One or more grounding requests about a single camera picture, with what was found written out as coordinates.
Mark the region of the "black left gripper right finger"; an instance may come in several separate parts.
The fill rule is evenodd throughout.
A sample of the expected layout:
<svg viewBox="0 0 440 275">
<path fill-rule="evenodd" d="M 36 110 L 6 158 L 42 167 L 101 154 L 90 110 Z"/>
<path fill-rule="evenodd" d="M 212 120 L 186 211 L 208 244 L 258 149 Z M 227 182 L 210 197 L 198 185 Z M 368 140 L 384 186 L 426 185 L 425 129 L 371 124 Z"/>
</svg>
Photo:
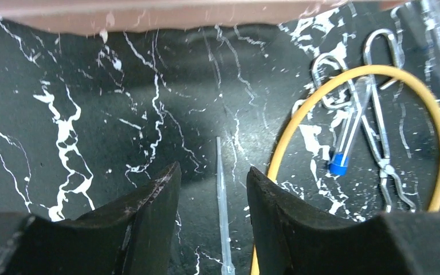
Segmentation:
<svg viewBox="0 0 440 275">
<path fill-rule="evenodd" d="M 354 222 L 247 174 L 261 274 L 440 274 L 440 212 L 381 213 Z"/>
</svg>

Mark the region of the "clear plastic pipette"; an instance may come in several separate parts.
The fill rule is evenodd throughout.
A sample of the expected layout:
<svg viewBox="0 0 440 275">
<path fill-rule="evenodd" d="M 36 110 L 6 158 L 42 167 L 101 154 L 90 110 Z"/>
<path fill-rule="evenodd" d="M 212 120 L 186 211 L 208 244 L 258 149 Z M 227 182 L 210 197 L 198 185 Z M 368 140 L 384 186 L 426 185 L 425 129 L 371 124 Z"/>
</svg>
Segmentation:
<svg viewBox="0 0 440 275">
<path fill-rule="evenodd" d="M 235 274 L 235 267 L 233 265 L 231 256 L 227 192 L 223 171 L 221 138 L 219 136 L 215 138 L 215 145 L 217 152 L 217 200 L 219 213 L 219 232 L 222 249 L 221 274 Z"/>
</svg>

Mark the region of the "pink plastic bin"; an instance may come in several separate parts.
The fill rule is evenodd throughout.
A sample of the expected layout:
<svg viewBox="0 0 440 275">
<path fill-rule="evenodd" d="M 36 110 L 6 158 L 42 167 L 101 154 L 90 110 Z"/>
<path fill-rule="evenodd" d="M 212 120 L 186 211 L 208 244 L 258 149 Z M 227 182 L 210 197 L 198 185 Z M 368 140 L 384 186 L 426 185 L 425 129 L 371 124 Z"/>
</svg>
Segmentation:
<svg viewBox="0 0 440 275">
<path fill-rule="evenodd" d="M 343 6 L 346 1 L 0 1 L 0 19 L 50 33 L 81 36 L 199 26 L 277 24 Z"/>
</svg>

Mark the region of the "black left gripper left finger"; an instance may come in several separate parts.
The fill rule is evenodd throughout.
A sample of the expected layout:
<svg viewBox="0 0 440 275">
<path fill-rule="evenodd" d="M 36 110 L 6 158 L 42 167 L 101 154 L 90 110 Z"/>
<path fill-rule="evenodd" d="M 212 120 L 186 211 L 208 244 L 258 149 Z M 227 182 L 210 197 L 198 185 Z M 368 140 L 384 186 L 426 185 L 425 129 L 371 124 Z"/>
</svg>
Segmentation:
<svg viewBox="0 0 440 275">
<path fill-rule="evenodd" d="M 75 220 L 0 212 L 0 274 L 166 274 L 181 180 L 172 163 Z"/>
</svg>

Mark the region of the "yellow rubber tube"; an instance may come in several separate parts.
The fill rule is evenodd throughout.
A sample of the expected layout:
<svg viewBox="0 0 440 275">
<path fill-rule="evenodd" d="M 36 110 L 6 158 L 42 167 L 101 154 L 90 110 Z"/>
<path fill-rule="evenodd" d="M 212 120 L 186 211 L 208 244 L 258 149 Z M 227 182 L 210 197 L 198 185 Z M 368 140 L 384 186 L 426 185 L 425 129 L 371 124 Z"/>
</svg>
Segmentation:
<svg viewBox="0 0 440 275">
<path fill-rule="evenodd" d="M 415 76 L 404 70 L 397 69 L 391 66 L 385 66 L 385 65 L 366 65 L 348 70 L 338 75 L 337 77 L 333 78 L 332 80 L 328 81 L 326 84 L 321 86 L 314 94 L 312 94 L 306 100 L 306 102 L 293 115 L 289 124 L 286 126 L 283 134 L 279 139 L 276 149 L 273 153 L 268 173 L 264 175 L 268 179 L 270 179 L 273 183 L 275 183 L 284 153 L 287 149 L 287 146 L 290 143 L 290 140 L 296 128 L 303 120 L 303 118 L 306 116 L 306 114 L 309 112 L 309 110 L 318 101 L 320 101 L 323 96 L 325 96 L 331 90 L 340 86 L 343 82 L 347 80 L 352 80 L 353 78 L 361 77 L 361 76 L 368 76 L 370 74 L 389 76 L 397 80 L 403 81 L 421 98 L 421 100 L 425 104 L 427 110 L 429 111 L 432 117 L 434 127 L 437 131 L 438 141 L 439 141 L 439 155 L 440 155 L 440 106 L 436 102 L 436 99 L 432 94 L 432 92 L 418 78 L 416 78 Z M 435 189 L 426 213 L 437 213 L 437 212 L 440 212 L 440 156 L 439 156 L 439 170 L 435 184 Z M 257 252 L 255 252 L 255 256 L 253 258 L 252 271 L 253 273 L 261 274 L 258 268 Z"/>
</svg>

